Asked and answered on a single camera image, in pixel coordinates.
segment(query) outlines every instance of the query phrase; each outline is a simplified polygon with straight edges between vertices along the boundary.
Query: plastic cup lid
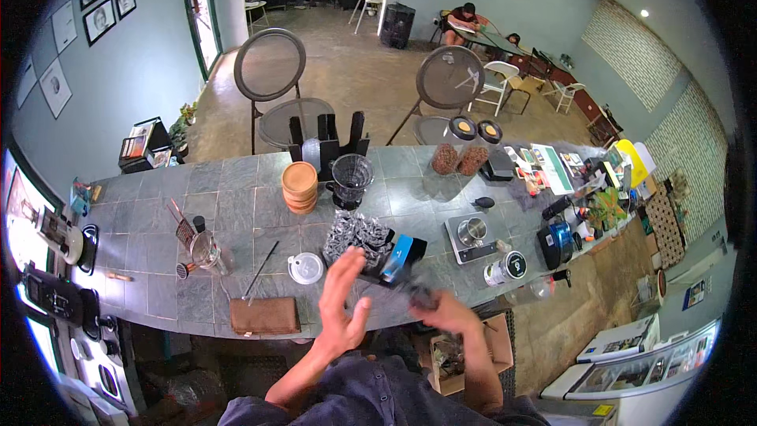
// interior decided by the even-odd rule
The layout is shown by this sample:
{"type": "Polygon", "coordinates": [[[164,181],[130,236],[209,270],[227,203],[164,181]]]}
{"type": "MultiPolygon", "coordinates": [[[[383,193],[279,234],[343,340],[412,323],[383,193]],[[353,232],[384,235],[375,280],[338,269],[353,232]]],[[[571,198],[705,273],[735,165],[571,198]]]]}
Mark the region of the plastic cup lid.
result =
{"type": "Polygon", "coordinates": [[[315,253],[303,252],[288,258],[289,275],[299,284],[312,284],[323,275],[323,261],[315,253]]]}

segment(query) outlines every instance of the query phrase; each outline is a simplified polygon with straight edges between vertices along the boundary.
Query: doorway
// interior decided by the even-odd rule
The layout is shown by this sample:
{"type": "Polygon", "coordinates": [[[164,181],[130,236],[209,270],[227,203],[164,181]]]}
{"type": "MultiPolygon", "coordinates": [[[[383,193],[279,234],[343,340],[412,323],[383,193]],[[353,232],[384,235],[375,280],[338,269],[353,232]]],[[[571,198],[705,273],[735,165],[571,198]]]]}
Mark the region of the doorway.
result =
{"type": "Polygon", "coordinates": [[[221,53],[213,0],[185,0],[189,29],[192,32],[194,51],[200,63],[202,76],[207,80],[221,53]]]}

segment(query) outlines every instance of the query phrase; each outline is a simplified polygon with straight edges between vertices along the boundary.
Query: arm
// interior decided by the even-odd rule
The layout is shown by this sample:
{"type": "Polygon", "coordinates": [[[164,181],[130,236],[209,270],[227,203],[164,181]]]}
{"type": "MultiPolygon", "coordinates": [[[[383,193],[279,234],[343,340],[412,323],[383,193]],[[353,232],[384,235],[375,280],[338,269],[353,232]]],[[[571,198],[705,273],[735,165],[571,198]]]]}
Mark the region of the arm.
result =
{"type": "Polygon", "coordinates": [[[498,409],[502,406],[502,385],[489,357],[481,320],[449,291],[437,291],[434,295],[439,301],[436,311],[411,307],[410,314],[427,326],[462,334],[462,353],[466,360],[465,403],[482,414],[498,409]]]}
{"type": "Polygon", "coordinates": [[[352,319],[345,314],[344,305],[350,287],[365,265],[364,254],[363,249],[350,247],[328,269],[318,301],[323,330],[302,360],[268,390],[266,402],[298,412],[308,390],[318,382],[328,364],[363,340],[371,299],[358,301],[352,319]]]}

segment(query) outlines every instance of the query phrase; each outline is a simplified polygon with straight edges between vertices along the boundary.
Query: jar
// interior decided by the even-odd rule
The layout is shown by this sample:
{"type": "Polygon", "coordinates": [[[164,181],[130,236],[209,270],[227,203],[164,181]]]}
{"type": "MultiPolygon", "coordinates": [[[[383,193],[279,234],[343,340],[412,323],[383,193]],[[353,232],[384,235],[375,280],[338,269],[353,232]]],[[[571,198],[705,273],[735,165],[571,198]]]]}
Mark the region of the jar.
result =
{"type": "Polygon", "coordinates": [[[490,287],[496,287],[498,284],[525,277],[525,269],[525,257],[522,253],[513,250],[502,257],[502,260],[484,267],[484,280],[490,287]]]}
{"type": "Polygon", "coordinates": [[[434,156],[431,156],[431,168],[439,175],[454,173],[460,163],[462,152],[477,134],[476,124],[470,118],[451,118],[444,128],[440,144],[434,150],[434,156]]]}
{"type": "Polygon", "coordinates": [[[460,175],[473,176],[489,159],[489,153],[502,140],[502,128],[497,122],[482,120],[478,122],[477,137],[465,148],[460,156],[457,171],[460,175]]]}

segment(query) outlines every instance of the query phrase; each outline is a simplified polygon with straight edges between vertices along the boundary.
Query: person writing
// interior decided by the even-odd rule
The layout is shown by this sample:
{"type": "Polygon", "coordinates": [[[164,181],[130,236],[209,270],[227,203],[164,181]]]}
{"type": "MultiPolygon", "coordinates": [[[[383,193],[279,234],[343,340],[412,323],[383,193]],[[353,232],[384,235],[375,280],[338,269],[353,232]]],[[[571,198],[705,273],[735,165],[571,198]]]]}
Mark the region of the person writing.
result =
{"type": "Polygon", "coordinates": [[[465,44],[466,39],[459,36],[459,34],[452,29],[450,23],[459,24],[474,32],[481,29],[481,26],[478,24],[478,18],[475,14],[475,5],[470,2],[467,2],[462,7],[452,9],[452,12],[444,17],[443,22],[444,43],[449,46],[465,44]]]}
{"type": "Polygon", "coordinates": [[[289,424],[295,419],[298,424],[548,424],[525,397],[504,405],[484,327],[448,291],[434,293],[435,311],[410,312],[426,325],[462,335],[465,405],[434,391],[398,355],[347,353],[364,338],[371,309],[367,297],[357,302],[351,318],[344,308],[364,265],[363,249],[350,247],[328,269],[318,303],[323,331],[310,351],[268,390],[265,401],[251,396],[230,401],[219,424],[289,424]]]}

